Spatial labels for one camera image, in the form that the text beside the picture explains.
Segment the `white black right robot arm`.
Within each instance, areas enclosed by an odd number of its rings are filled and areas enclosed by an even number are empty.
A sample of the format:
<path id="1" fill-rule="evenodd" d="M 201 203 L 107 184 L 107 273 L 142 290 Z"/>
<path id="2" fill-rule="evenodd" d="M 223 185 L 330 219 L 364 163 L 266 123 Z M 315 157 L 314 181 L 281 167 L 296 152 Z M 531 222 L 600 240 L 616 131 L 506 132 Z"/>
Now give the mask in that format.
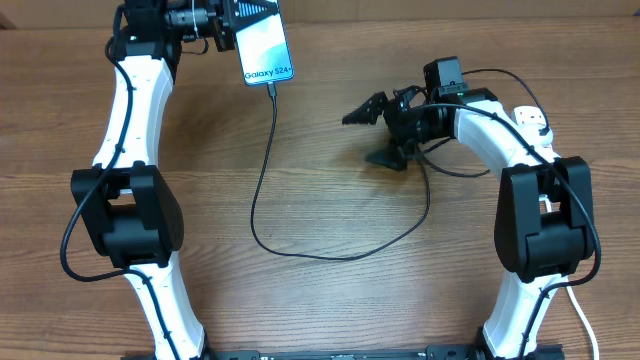
<path id="1" fill-rule="evenodd" d="M 425 84 L 372 95 L 343 124 L 384 119 L 388 145 L 370 163 L 402 171 L 425 163 L 424 144 L 456 140 L 499 180 L 494 245 L 505 269 L 490 317 L 471 345 L 430 345 L 430 359 L 561 359 L 559 345 L 540 346 L 539 328 L 555 293 L 584 284 L 572 279 L 580 262 L 601 263 L 593 220 L 591 172 L 580 157 L 562 157 L 542 108 L 507 113 L 487 88 L 471 88 L 455 57 L 423 68 Z"/>

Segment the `Samsung Galaxy smartphone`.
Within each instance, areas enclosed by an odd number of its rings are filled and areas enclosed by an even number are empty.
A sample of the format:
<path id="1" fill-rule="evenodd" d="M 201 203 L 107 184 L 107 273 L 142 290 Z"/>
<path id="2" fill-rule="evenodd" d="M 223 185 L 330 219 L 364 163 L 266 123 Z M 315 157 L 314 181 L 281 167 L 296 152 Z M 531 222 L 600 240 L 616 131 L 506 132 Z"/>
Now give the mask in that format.
<path id="1" fill-rule="evenodd" d="M 280 10 L 236 34 L 244 82 L 249 86 L 291 80 L 294 68 Z"/>

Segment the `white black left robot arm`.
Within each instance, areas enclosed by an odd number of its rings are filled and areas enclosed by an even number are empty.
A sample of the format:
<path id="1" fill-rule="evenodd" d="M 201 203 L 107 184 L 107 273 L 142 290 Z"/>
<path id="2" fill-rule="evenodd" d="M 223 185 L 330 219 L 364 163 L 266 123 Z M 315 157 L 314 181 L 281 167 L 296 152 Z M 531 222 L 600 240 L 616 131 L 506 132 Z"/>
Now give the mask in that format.
<path id="1" fill-rule="evenodd" d="M 180 270 L 183 214 L 158 169 L 182 46 L 202 39 L 229 51 L 240 43 L 237 33 L 279 14 L 275 1 L 125 1 L 116 9 L 105 45 L 116 76 L 111 115 L 91 167 L 72 174 L 77 207 L 60 262 L 79 282 L 129 281 L 154 338 L 154 359 L 215 356 Z"/>

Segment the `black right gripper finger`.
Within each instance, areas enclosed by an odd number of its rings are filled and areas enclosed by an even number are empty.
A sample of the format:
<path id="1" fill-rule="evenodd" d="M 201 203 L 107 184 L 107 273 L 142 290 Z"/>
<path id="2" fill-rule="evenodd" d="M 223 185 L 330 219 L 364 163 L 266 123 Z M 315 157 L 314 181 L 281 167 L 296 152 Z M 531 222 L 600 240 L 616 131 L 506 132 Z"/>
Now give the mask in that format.
<path id="1" fill-rule="evenodd" d="M 383 149 L 367 154 L 365 161 L 394 171 L 404 171 L 407 169 L 408 162 L 413 158 L 414 148 L 412 146 L 402 146 L 391 139 Z"/>
<path id="2" fill-rule="evenodd" d="M 372 95 L 363 105 L 345 115 L 343 125 L 375 125 L 378 117 L 384 112 L 388 98 L 384 92 Z"/>

